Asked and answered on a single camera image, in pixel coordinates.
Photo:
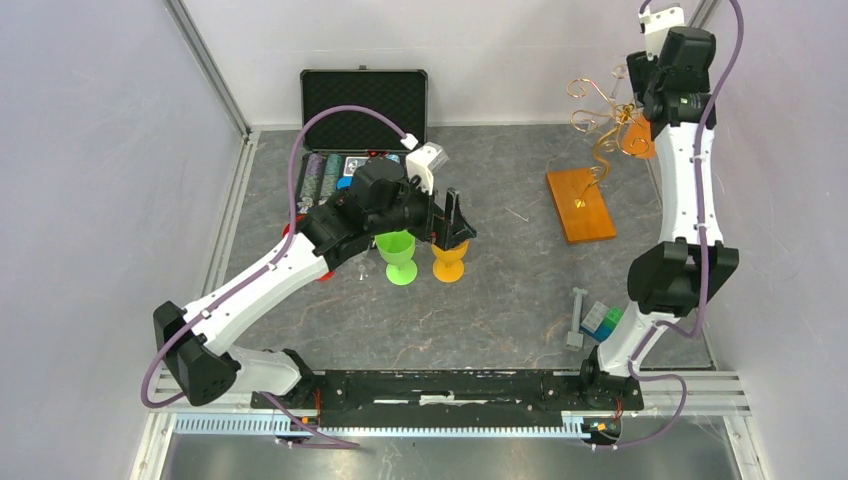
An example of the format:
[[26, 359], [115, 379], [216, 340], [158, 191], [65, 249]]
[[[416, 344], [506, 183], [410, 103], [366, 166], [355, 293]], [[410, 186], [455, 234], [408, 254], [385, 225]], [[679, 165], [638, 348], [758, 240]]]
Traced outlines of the yellow plastic wine glass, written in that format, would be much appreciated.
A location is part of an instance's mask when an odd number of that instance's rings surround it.
[[463, 257], [467, 254], [470, 243], [470, 240], [466, 240], [450, 250], [442, 250], [436, 245], [431, 246], [435, 256], [432, 271], [437, 280], [443, 283], [454, 283], [462, 278], [465, 272]]

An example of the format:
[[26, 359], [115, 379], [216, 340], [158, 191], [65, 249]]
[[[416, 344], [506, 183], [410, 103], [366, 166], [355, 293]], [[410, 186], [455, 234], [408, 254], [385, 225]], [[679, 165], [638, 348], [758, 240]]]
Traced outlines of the green plastic wine glass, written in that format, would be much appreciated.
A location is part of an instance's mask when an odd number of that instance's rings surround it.
[[377, 235], [375, 242], [378, 253], [387, 263], [387, 279], [398, 286], [412, 283], [418, 273], [413, 261], [415, 237], [406, 231], [388, 232]]

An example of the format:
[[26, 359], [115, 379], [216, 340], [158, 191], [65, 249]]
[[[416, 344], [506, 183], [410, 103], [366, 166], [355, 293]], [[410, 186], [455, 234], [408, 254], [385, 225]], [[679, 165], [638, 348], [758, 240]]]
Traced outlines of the orange plastic wine glass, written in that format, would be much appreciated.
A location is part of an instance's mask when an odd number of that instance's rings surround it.
[[619, 140], [622, 151], [639, 159], [653, 158], [656, 155], [656, 150], [651, 138], [650, 126], [650, 122], [641, 113], [632, 117], [623, 129]]

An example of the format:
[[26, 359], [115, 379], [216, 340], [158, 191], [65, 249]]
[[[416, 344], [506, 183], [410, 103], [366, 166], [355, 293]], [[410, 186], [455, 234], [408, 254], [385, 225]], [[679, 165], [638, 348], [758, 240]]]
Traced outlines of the red plastic wine glass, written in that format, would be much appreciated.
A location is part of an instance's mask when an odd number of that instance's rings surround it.
[[[306, 214], [297, 214], [296, 217], [295, 217], [295, 222], [299, 222], [305, 217], [306, 217]], [[285, 227], [282, 230], [282, 239], [285, 239], [288, 236], [290, 229], [291, 229], [291, 223], [286, 224]], [[317, 282], [325, 283], [325, 282], [331, 280], [333, 278], [333, 276], [334, 276], [334, 271], [328, 271], [326, 274], [324, 274], [319, 279], [317, 279]]]

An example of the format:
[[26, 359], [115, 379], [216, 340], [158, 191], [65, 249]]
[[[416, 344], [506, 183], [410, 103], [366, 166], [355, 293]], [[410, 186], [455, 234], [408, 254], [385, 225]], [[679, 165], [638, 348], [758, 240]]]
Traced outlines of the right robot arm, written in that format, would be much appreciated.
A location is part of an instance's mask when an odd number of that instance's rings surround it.
[[659, 162], [662, 226], [658, 243], [631, 263], [622, 318], [581, 367], [577, 392], [591, 408], [612, 401], [617, 383], [637, 376], [659, 336], [677, 330], [690, 312], [703, 314], [738, 268], [739, 252], [726, 246], [716, 219], [710, 180], [719, 87], [709, 69], [716, 50], [714, 34], [675, 26], [657, 50], [627, 58]]

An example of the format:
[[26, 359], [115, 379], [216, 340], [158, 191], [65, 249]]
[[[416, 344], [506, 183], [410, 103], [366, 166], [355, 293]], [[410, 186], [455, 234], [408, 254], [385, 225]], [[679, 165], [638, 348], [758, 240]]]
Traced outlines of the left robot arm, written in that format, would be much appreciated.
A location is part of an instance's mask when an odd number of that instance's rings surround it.
[[260, 352], [235, 341], [269, 310], [300, 288], [364, 252], [375, 236], [410, 233], [442, 250], [476, 237], [459, 195], [448, 189], [439, 206], [425, 178], [375, 159], [359, 167], [351, 185], [336, 191], [292, 226], [260, 260], [218, 290], [185, 307], [167, 301], [153, 313], [157, 358], [192, 406], [228, 392], [268, 392], [290, 407], [306, 405], [314, 381], [292, 352]]

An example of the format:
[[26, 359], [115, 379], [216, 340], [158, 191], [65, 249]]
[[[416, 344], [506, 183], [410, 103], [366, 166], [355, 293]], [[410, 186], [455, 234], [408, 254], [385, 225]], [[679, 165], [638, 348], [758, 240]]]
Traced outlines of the wooden rack base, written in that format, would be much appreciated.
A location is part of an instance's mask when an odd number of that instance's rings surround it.
[[546, 181], [567, 244], [612, 240], [617, 236], [591, 169], [550, 171]]

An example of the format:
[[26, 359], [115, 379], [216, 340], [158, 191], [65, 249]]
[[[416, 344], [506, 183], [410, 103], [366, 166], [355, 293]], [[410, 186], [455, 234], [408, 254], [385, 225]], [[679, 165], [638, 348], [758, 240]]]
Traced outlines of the blue round chip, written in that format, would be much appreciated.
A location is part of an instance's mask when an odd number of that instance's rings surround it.
[[352, 184], [353, 177], [352, 176], [343, 176], [338, 179], [336, 183], [336, 188], [338, 190], [348, 189]]

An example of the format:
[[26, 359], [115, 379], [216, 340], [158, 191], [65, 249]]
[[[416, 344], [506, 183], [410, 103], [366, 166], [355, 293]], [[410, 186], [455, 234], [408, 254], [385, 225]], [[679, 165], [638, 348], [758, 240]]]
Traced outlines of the black poker chip case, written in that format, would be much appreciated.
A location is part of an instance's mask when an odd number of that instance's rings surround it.
[[311, 122], [300, 143], [294, 200], [299, 214], [324, 203], [343, 176], [373, 157], [400, 163], [402, 137], [426, 139], [428, 73], [423, 69], [306, 69], [301, 113]]

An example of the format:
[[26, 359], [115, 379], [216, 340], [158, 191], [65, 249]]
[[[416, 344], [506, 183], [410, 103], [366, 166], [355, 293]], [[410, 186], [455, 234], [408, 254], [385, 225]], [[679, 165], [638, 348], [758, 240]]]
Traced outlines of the blue green building blocks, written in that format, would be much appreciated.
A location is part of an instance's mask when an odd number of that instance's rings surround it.
[[580, 323], [582, 333], [597, 343], [607, 340], [619, 324], [624, 311], [596, 301]]

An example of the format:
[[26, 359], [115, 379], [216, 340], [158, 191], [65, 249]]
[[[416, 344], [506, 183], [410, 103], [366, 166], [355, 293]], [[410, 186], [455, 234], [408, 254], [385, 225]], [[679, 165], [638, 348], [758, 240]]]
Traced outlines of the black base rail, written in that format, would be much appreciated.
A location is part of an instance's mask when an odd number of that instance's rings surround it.
[[322, 427], [555, 427], [564, 412], [633, 412], [640, 384], [576, 371], [326, 370], [279, 402], [312, 409]]

